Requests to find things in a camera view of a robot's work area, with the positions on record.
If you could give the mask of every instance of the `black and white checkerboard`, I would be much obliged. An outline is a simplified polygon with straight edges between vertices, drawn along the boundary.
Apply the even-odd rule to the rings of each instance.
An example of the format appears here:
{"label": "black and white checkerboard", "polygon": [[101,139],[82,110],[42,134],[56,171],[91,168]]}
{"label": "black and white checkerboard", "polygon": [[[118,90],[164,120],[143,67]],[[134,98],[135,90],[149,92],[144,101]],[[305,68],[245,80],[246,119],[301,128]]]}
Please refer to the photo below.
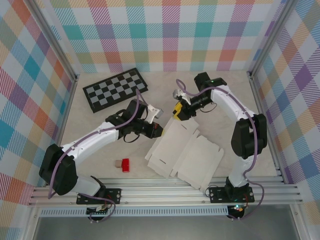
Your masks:
{"label": "black and white checkerboard", "polygon": [[93,113],[120,103],[148,90],[148,85],[136,68],[130,69],[105,80],[83,88]]}

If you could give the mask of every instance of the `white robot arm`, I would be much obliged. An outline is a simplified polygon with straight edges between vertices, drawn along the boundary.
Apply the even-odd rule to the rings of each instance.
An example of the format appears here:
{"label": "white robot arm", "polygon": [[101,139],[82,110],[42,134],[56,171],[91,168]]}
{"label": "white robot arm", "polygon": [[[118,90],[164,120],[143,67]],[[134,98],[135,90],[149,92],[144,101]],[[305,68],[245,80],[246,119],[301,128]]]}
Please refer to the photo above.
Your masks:
{"label": "white robot arm", "polygon": [[208,74],[203,72],[199,73],[194,81],[200,92],[209,87],[219,88],[222,91],[219,89],[210,89],[188,99],[184,91],[180,89],[175,90],[173,92],[173,97],[179,100],[179,102],[176,104],[173,111],[174,118],[181,121],[187,120],[196,116],[196,111],[198,109],[214,102],[220,106],[235,123],[231,146],[237,157],[233,169],[226,179],[224,188],[229,200],[236,202],[243,198],[244,193],[248,193],[249,191],[249,184],[244,177],[244,172],[251,167],[254,159],[254,134],[251,130],[252,126],[246,113],[248,113],[254,121],[254,126],[257,130],[258,154],[260,154],[262,149],[267,146],[266,117],[263,114],[255,114],[253,111],[249,110],[235,96],[233,97],[237,102],[232,99],[229,96],[232,92],[222,78],[211,80]]}
{"label": "white robot arm", "polygon": [[[151,105],[146,105],[141,101],[138,104],[138,111],[134,119],[120,128],[105,131],[106,129],[127,122],[133,116],[137,105],[136,99],[130,102],[127,109],[120,110],[116,114],[109,116],[99,127],[80,139],[61,147],[56,144],[49,146],[45,152],[39,171],[40,177],[49,184],[53,177],[54,167],[56,166],[58,159],[68,151],[55,174],[53,183],[55,192],[58,195],[74,192],[98,198],[107,198],[105,186],[93,176],[78,176],[77,167],[87,157],[105,145],[115,142],[122,137],[125,138],[127,134],[132,132],[138,136],[145,135],[150,139],[162,135],[163,128],[159,124],[153,122],[154,118],[160,117],[162,110]],[[145,113],[145,119],[141,119],[142,115]]]}

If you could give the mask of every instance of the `small red cube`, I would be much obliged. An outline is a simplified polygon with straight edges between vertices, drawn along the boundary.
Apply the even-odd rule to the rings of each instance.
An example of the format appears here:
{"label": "small red cube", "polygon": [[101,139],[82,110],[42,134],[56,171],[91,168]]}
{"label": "small red cube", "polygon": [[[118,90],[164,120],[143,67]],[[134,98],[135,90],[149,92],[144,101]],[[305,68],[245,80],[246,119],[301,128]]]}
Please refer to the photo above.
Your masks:
{"label": "small red cube", "polygon": [[121,166],[122,166],[122,172],[124,172],[124,173],[130,172],[129,158],[122,159],[122,165]]}

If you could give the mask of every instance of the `table surface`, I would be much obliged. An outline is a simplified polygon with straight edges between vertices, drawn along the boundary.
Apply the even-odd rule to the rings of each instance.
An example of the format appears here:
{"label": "table surface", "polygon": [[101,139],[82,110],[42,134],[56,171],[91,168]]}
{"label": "table surface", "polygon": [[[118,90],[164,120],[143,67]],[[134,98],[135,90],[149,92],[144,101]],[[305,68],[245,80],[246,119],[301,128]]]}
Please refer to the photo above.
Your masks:
{"label": "table surface", "polygon": [[[211,79],[223,78],[234,95],[249,109],[258,112],[252,94],[252,90],[245,71],[208,71]],[[194,78],[198,72],[141,72],[142,77],[148,84],[148,91],[142,95],[148,104],[156,108],[161,108],[164,113],[156,122],[165,126],[172,116],[172,111],[177,103],[173,99],[172,92],[178,88],[176,79],[185,82],[187,90],[197,93]],[[86,87],[95,82],[116,75],[114,73],[82,73],[72,101],[70,113],[67,119],[62,144],[70,143],[81,138],[90,131],[97,128],[105,119],[121,109],[126,109],[129,102],[127,99],[118,104],[110,106],[99,112],[93,113],[83,91]],[[211,109],[211,105],[206,106],[204,111]],[[224,149],[224,156],[214,174],[215,177],[226,177],[231,172],[236,155],[231,147],[231,137],[235,124],[228,118],[224,111],[217,106],[212,112],[197,113],[195,120],[199,123],[198,130],[209,141]],[[127,141],[133,139],[135,135],[128,135]],[[95,176],[97,178],[160,178],[151,168],[145,156],[155,139],[141,136],[133,143],[125,143],[123,139],[104,146],[99,151],[89,156],[78,168],[77,173],[84,176]],[[115,160],[130,159],[130,172],[123,173],[120,168],[115,167]],[[274,162],[268,146],[258,156],[251,176],[269,177],[276,176]]]}

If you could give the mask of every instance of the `plaid wall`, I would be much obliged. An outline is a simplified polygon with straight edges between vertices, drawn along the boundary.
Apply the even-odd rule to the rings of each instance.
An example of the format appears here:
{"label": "plaid wall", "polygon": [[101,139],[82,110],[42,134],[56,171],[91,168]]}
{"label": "plaid wall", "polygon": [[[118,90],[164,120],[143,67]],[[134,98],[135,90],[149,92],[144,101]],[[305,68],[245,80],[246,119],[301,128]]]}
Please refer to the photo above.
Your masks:
{"label": "plaid wall", "polygon": [[248,69],[249,72],[251,72],[253,70],[253,67],[256,64],[257,59],[260,56],[260,53],[261,53],[262,49],[264,49],[264,47],[265,47],[265,45],[266,45],[266,43],[268,41],[268,38],[270,36],[270,33],[272,33],[272,31],[274,30],[275,23],[279,19],[280,15],[281,15],[281,12],[284,9],[284,6],[286,5],[287,1],[288,0],[281,0],[280,4],[279,4],[279,6],[278,6],[278,8],[277,8],[277,10],[275,12],[275,15],[272,18],[272,21],[270,22],[270,25],[269,25],[267,31],[265,32],[265,34],[264,34],[264,36],[262,38],[262,41],[260,42],[258,50],[255,52],[253,60],[252,60],[252,62],[250,64],[250,67]]}
{"label": "plaid wall", "polygon": [[320,0],[300,0],[254,82],[290,183],[320,236]]}
{"label": "plaid wall", "polygon": [[15,240],[71,81],[24,2],[0,6],[0,239]]}
{"label": "plaid wall", "polygon": [[60,29],[37,2],[95,73],[244,69],[274,0],[51,0]]}

